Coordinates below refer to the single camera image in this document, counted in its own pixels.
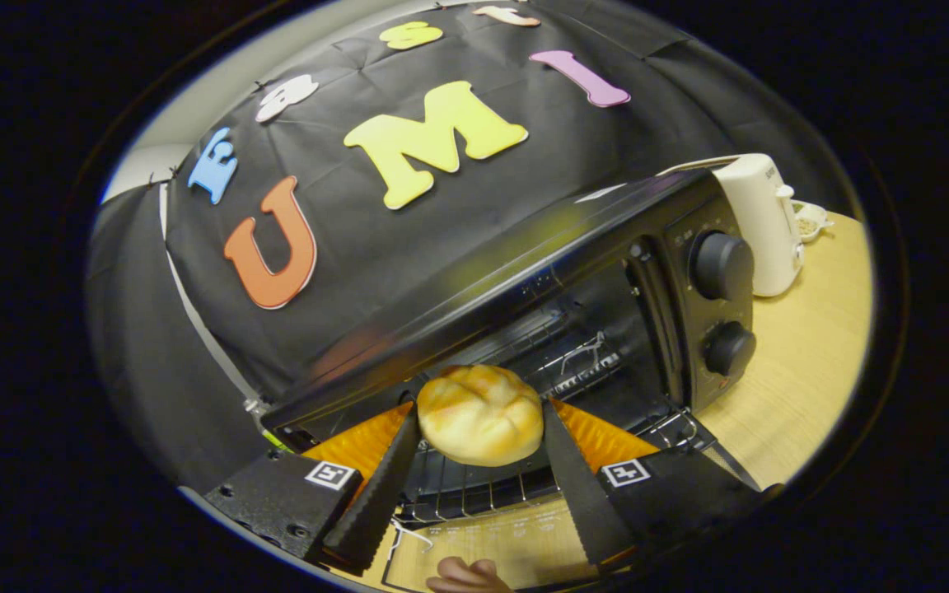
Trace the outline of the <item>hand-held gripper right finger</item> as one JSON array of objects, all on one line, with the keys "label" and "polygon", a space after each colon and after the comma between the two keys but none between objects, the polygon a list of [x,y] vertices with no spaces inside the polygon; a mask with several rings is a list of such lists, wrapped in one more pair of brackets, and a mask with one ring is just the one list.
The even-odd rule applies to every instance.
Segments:
[{"label": "hand-held gripper right finger", "polygon": [[544,403],[544,446],[588,562],[601,569],[671,554],[779,495],[704,451],[652,446],[575,406]]}]

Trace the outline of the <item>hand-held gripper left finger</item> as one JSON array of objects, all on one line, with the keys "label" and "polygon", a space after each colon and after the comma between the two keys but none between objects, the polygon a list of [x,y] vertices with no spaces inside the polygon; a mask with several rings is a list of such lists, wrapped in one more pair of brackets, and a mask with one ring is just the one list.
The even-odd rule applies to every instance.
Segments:
[{"label": "hand-held gripper left finger", "polygon": [[419,438],[406,402],[305,454],[271,451],[204,498],[293,557],[359,575],[395,514]]}]

